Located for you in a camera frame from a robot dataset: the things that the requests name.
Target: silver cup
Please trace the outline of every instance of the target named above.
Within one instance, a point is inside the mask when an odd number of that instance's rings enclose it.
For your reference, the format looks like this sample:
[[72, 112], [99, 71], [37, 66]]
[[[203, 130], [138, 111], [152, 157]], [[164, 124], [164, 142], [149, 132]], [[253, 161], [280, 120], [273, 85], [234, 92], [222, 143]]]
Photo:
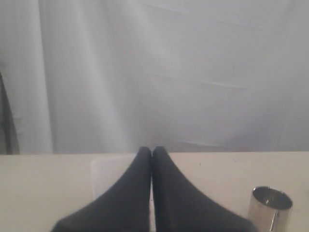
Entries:
[[281, 191], [262, 186], [252, 191], [248, 219], [259, 232], [286, 232], [292, 200]]

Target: white backdrop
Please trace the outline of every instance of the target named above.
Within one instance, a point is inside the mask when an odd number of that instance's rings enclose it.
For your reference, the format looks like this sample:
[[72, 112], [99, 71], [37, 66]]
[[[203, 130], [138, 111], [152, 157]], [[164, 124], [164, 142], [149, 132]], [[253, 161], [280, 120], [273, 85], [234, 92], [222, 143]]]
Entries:
[[309, 150], [309, 1], [0, 0], [21, 153]]

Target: metal cup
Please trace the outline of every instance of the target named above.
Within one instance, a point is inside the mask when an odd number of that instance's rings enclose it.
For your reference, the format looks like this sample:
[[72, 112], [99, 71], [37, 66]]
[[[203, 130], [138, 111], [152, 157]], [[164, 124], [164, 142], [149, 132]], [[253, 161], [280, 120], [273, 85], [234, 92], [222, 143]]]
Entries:
[[292, 200], [271, 187], [256, 187], [252, 191], [248, 219], [258, 232], [286, 232]]

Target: cup rim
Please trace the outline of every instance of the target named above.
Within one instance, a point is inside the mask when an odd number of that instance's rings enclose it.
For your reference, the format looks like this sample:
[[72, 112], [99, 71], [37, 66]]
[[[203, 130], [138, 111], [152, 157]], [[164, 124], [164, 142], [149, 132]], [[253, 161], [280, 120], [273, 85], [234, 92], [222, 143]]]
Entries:
[[[255, 196], [255, 194], [254, 194], [258, 189], [269, 189], [269, 190], [272, 190], [272, 191], [275, 191], [275, 192], [281, 194], [281, 195], [285, 198], [285, 200], [287, 201], [287, 206], [286, 206], [286, 207], [280, 207], [280, 208], [278, 208], [278, 207], [273, 207], [273, 206], [271, 206], [271, 205], [265, 204], [263, 201], [259, 200], [259, 199]], [[253, 189], [252, 189], [252, 196], [254, 197], [254, 199], [256, 199], [256, 200], [257, 200], [259, 203], [261, 203], [263, 206], [269, 207], [269, 208], [272, 208], [272, 209], [276, 209], [276, 210], [289, 210], [289, 209], [291, 209], [291, 208], [293, 207], [293, 201], [292, 201], [292, 199], [291, 199], [285, 192], [283, 192], [283, 191], [281, 191], [281, 190], [278, 190], [278, 189], [276, 189], [276, 188], [270, 187], [270, 186], [257, 186], [257, 187], [255, 187], [255, 188], [253, 188]]]

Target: beige table surface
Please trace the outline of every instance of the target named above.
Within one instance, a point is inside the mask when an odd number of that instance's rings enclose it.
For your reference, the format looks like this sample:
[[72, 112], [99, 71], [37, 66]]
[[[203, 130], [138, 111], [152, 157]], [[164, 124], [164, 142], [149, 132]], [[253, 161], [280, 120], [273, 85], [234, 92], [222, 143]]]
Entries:
[[[92, 200], [90, 163], [102, 155], [0, 156], [0, 232], [48, 232]], [[269, 185], [294, 201], [289, 232], [309, 228], [309, 152], [172, 153], [202, 192], [246, 216], [251, 189]]]

